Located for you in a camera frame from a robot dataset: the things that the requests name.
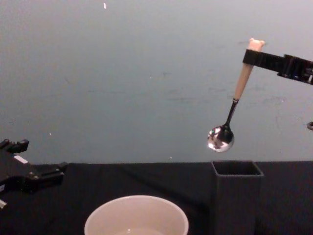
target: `white bowl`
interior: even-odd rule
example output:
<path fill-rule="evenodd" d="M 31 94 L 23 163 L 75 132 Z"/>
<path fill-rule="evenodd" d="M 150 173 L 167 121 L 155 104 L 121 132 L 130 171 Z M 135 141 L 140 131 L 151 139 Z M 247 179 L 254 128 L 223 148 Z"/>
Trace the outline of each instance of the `white bowl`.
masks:
<path fill-rule="evenodd" d="M 174 203 L 135 195 L 98 207 L 87 219 L 85 235 L 187 235 L 188 219 Z"/>

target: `spoon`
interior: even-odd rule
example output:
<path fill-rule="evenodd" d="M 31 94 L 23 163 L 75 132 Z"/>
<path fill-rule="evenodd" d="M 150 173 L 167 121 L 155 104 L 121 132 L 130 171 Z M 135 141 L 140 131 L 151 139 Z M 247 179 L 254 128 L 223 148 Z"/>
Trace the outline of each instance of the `spoon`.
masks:
<path fill-rule="evenodd" d="M 249 46 L 247 49 L 254 51 L 261 51 L 262 46 L 265 44 L 264 41 L 255 40 L 253 38 L 250 39 Z M 230 121 L 235 112 L 236 106 L 239 102 L 239 99 L 244 92 L 246 87 L 246 83 L 250 77 L 252 72 L 253 65 L 243 64 L 243 68 L 241 70 L 241 74 L 239 76 L 235 94 L 233 96 L 233 103 L 231 105 L 227 121 L 222 126 L 217 126 L 213 128 L 207 137 L 208 147 L 213 149 L 216 152 L 225 152 L 229 150 L 234 144 L 234 134 L 230 129 Z"/>

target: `wooden handle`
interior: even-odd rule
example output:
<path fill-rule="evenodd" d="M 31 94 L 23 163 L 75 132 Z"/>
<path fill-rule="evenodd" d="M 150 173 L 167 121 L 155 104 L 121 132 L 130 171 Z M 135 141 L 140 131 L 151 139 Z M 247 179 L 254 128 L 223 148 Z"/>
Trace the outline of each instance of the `wooden handle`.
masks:
<path fill-rule="evenodd" d="M 255 50 L 255 51 L 261 51 L 264 44 L 265 44 L 264 41 L 259 41 L 259 40 L 255 40 L 255 39 L 251 38 L 249 46 L 247 49 Z M 252 69 L 253 69 L 253 65 L 243 64 L 243 68 L 241 70 L 241 73 L 240 73 L 240 76 L 239 76 L 239 79 L 237 82 L 235 94 L 234 94 L 235 100 L 239 100 L 242 93 L 244 92 L 244 89 L 246 87 L 246 83 L 250 77 Z"/>

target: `black cup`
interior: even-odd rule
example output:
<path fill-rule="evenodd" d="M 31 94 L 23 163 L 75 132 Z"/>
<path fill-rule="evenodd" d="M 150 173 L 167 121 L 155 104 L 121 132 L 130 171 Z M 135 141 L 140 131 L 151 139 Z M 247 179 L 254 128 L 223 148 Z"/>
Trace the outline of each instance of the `black cup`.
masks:
<path fill-rule="evenodd" d="M 253 235 L 263 172 L 253 161 L 212 161 L 210 235 Z"/>

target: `table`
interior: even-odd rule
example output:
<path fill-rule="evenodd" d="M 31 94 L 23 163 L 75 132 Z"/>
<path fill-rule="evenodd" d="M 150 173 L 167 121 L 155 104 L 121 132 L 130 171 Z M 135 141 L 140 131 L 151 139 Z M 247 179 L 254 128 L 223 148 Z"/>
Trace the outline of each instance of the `table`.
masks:
<path fill-rule="evenodd" d="M 256 235 L 313 234 L 313 162 L 257 162 L 265 178 Z M 38 165 L 44 169 L 51 165 Z M 145 194 L 180 206 L 189 235 L 208 235 L 210 163 L 69 164 L 60 186 L 35 194 L 8 192 L 0 211 L 1 235 L 83 235 L 100 205 Z"/>

